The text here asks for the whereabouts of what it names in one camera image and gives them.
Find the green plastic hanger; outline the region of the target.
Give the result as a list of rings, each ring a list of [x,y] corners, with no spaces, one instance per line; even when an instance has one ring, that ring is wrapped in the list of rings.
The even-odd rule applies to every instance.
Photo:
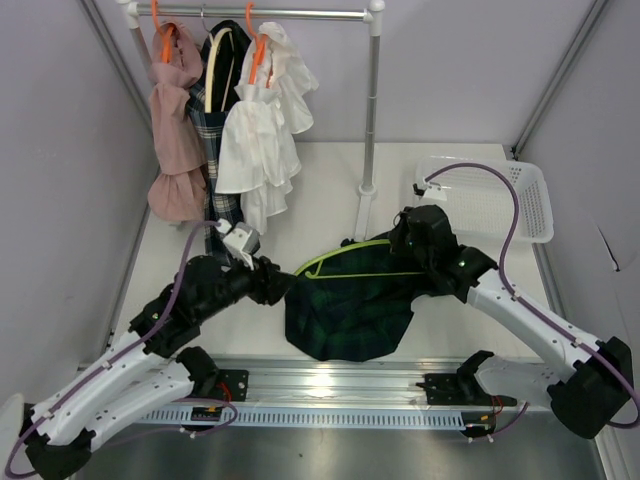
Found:
[[[294,273],[299,279],[355,280],[421,275],[409,260],[391,254],[388,239],[352,243],[307,261]]]

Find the green plaid skirt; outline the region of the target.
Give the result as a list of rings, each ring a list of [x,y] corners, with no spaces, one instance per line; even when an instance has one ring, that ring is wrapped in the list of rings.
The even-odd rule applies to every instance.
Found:
[[[396,257],[419,268],[409,258]],[[392,278],[298,278],[284,297],[285,337],[319,361],[380,358],[399,346],[414,316],[413,301],[436,294],[423,271],[421,275]]]

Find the white ruffled skirt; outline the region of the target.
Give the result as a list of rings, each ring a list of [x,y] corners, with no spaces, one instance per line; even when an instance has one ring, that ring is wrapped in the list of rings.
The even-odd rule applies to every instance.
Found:
[[[280,24],[264,22],[258,33],[266,36],[264,62],[249,84],[252,42],[223,129],[217,191],[238,194],[244,222],[264,234],[268,219],[287,210],[291,179],[301,170],[294,136],[314,124],[304,95],[319,83]]]

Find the orange plastic hanger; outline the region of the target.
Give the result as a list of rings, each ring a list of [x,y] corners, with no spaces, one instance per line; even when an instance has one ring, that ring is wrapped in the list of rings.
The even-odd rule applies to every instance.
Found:
[[[253,38],[255,42],[255,51],[252,56],[252,63],[249,74],[248,83],[254,85],[257,79],[257,73],[259,67],[264,62],[264,57],[266,54],[266,36],[259,35],[253,28],[252,25],[252,8],[254,7],[254,3],[249,1],[245,7],[245,22],[247,24],[247,28],[250,36]]]

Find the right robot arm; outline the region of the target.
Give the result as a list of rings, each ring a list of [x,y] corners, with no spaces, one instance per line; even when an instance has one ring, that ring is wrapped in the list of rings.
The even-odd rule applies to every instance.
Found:
[[[517,290],[481,250],[462,245],[446,213],[436,205],[407,207],[389,235],[393,254],[412,261],[439,296],[451,296],[496,320],[540,358],[537,365],[479,352],[461,366],[458,395],[479,403],[506,395],[547,408],[572,433],[592,439],[615,416],[637,403],[630,348],[619,338],[603,341],[541,307]]]

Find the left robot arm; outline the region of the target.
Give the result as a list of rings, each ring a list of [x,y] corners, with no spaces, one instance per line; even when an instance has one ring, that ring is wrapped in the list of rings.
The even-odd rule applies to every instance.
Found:
[[[219,370],[191,341],[202,324],[249,298],[277,304],[296,282],[268,258],[251,266],[196,256],[123,334],[71,384],[25,413],[20,444],[35,474],[66,479],[112,437],[148,413],[216,393]]]

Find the pink skirt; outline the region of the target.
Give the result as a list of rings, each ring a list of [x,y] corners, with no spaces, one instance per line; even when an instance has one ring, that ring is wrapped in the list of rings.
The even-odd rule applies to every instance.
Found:
[[[152,41],[148,76],[152,133],[160,173],[148,192],[152,212],[167,222],[204,218],[204,147],[187,112],[189,89],[202,74],[199,51],[190,32],[174,23],[173,59],[161,61],[161,38]]]

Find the navy plaid skirt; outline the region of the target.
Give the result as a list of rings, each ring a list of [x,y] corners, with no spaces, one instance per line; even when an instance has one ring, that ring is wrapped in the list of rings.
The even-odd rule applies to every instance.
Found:
[[[250,39],[233,20],[215,25],[200,49],[202,74],[190,87],[187,111],[199,135],[206,157],[205,219],[225,219],[235,225],[243,220],[240,196],[217,191],[223,129],[239,100],[235,91]]]

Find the orange hanger with pink skirt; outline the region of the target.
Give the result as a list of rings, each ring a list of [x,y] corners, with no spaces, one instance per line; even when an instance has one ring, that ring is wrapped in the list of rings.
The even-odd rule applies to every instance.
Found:
[[[161,38],[161,61],[165,64],[170,64],[173,59],[172,40],[176,33],[176,26],[174,23],[162,24],[160,22],[159,2],[157,0],[151,1],[151,17],[156,33]]]

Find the white plastic basket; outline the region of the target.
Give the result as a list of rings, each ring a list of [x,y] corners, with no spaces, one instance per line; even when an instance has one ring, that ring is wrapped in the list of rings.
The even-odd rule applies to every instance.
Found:
[[[544,244],[554,236],[548,188],[539,167],[512,160],[479,160],[432,156],[418,162],[414,183],[438,183],[446,201],[435,204],[447,214],[457,234],[503,240],[512,224],[518,201],[515,242]]]

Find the metal clothes rack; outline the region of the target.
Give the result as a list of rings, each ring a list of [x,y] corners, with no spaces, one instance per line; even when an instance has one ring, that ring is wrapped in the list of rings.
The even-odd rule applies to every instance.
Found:
[[[378,80],[380,65],[380,45],[382,35],[383,1],[370,1],[362,10],[327,10],[327,9],[283,9],[257,8],[249,3],[243,8],[227,6],[196,6],[163,4],[153,6],[150,1],[119,0],[117,5],[124,15],[134,44],[145,65],[149,65],[151,57],[141,27],[142,17],[184,17],[184,18],[221,18],[243,19],[249,23],[257,19],[279,20],[314,20],[314,21],[347,21],[358,22],[368,26],[369,60],[367,76],[366,123],[364,134],[364,160],[362,180],[358,187],[359,206],[355,221],[353,239],[360,242],[367,236],[372,204],[377,195],[374,184],[374,155],[376,135],[376,114],[378,101]]]

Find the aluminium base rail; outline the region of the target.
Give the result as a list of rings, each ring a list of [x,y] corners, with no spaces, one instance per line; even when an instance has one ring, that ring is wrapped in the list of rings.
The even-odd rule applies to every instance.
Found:
[[[233,400],[242,405],[289,405],[301,407],[404,408],[428,404],[431,387],[421,388],[426,375],[454,374],[460,357],[388,355],[366,362],[319,361],[308,356],[240,355],[210,351],[222,371],[242,370],[244,395]],[[494,394],[508,394],[542,408],[549,402],[538,397],[559,381],[555,370],[532,357],[489,359],[485,384]]]

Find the left black mount plate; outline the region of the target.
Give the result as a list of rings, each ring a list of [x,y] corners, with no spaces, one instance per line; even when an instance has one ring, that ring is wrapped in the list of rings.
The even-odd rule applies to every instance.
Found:
[[[194,395],[196,398],[245,402],[249,387],[247,370],[222,369],[210,375]]]

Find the black mount plate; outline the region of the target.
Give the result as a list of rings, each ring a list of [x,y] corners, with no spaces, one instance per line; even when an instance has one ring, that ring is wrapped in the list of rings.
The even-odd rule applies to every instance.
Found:
[[[491,396],[473,381],[470,387],[461,386],[455,373],[427,373],[415,386],[423,390],[428,405],[433,406],[506,406],[515,407],[517,400]]]
[[[247,370],[222,369],[210,375],[194,395],[196,398],[245,402],[249,387]]]

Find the right black mount plate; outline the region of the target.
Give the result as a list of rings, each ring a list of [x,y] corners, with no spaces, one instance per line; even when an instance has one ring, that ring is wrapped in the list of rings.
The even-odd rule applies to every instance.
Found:
[[[423,390],[428,405],[433,406],[506,406],[515,407],[517,400],[491,396],[473,381],[470,387],[461,386],[455,373],[427,373],[415,386]]]

